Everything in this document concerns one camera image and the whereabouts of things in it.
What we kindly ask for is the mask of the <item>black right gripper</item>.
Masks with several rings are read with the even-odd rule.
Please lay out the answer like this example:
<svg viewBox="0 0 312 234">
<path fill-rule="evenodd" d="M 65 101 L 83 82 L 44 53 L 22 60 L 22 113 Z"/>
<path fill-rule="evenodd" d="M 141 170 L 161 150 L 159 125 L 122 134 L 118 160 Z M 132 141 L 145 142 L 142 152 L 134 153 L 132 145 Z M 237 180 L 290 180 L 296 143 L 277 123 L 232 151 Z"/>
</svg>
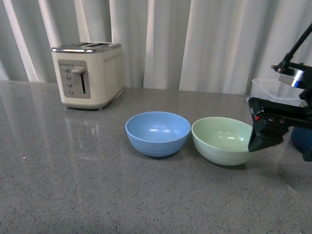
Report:
<svg viewBox="0 0 312 234">
<path fill-rule="evenodd" d="M 248 151 L 255 152 L 283 142 L 289 127 L 312 128 L 312 115 L 304 107 L 251 97 L 248 100 L 253 130 Z"/>
</svg>

